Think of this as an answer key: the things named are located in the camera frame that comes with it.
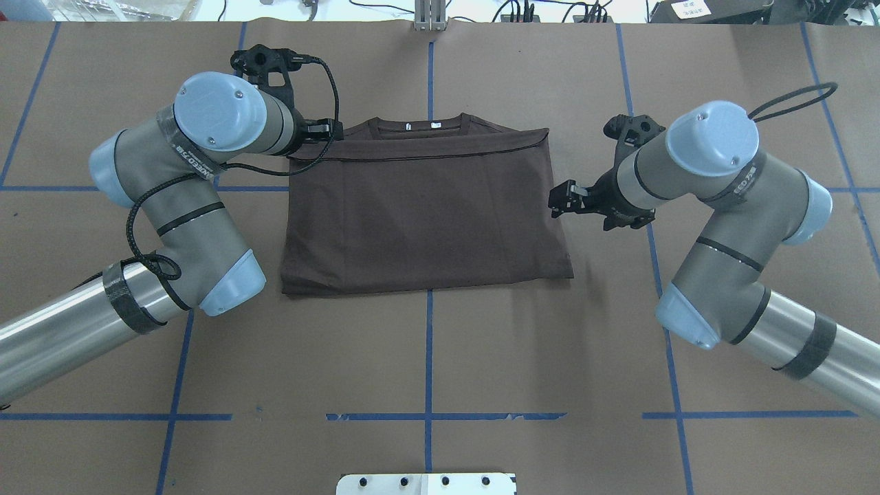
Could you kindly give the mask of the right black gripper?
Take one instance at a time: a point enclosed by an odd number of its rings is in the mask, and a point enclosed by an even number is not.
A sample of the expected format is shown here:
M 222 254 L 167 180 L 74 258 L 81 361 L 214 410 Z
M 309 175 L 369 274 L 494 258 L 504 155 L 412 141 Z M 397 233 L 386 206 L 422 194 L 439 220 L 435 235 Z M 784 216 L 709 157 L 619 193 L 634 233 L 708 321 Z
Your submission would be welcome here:
M 641 209 L 625 200 L 619 188 L 617 172 L 616 168 L 610 169 L 588 188 L 579 186 L 574 179 L 556 186 L 555 197 L 548 197 L 551 217 L 566 213 L 582 215 L 585 209 L 586 213 L 604 216 L 604 231 L 615 228 L 638 230 L 650 225 L 656 219 L 656 210 Z

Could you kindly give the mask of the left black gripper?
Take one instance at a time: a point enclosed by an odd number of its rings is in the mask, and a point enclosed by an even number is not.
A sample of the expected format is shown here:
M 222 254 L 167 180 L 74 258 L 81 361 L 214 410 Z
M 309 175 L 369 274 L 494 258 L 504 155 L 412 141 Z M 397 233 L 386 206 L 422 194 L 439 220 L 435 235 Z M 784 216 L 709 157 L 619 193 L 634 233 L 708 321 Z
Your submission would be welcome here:
M 344 140 L 344 125 L 339 121 L 326 118 L 309 119 L 299 113 L 293 116 L 292 153 L 296 153 L 304 145 Z

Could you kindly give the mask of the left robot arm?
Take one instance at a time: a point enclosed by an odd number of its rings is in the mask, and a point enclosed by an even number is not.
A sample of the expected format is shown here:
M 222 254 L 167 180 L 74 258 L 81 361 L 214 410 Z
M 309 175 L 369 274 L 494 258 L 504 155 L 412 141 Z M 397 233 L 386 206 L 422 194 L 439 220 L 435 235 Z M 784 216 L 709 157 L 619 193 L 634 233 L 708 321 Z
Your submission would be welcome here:
M 193 308 L 218 316 L 266 285 L 254 250 L 214 186 L 242 154 L 283 156 L 332 144 L 333 117 L 308 122 L 256 75 L 205 71 L 173 103 L 90 156 L 97 189 L 128 210 L 131 256 L 2 325 L 2 408 Z

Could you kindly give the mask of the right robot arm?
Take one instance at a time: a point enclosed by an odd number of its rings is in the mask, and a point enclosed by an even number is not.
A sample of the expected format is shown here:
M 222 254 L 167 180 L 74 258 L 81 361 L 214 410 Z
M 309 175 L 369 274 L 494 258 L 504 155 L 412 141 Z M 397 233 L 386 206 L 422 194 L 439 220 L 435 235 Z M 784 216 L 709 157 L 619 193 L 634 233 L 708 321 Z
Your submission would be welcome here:
M 603 228 L 650 225 L 658 207 L 694 195 L 712 215 L 656 317 L 703 350 L 736 346 L 850 410 L 878 417 L 878 344 L 761 284 L 780 245 L 800 245 L 833 212 L 832 195 L 760 147 L 756 120 L 715 100 L 669 126 L 619 115 L 604 126 L 614 162 L 591 187 L 564 181 L 548 194 L 552 217 L 599 214 Z

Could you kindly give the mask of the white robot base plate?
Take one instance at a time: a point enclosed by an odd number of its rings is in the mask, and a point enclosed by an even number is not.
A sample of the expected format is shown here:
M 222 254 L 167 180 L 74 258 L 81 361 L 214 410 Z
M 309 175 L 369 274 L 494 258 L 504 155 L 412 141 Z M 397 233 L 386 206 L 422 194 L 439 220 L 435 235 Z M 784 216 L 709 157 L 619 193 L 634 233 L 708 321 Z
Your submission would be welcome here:
M 336 494 L 516 494 L 516 475 L 502 472 L 352 474 Z

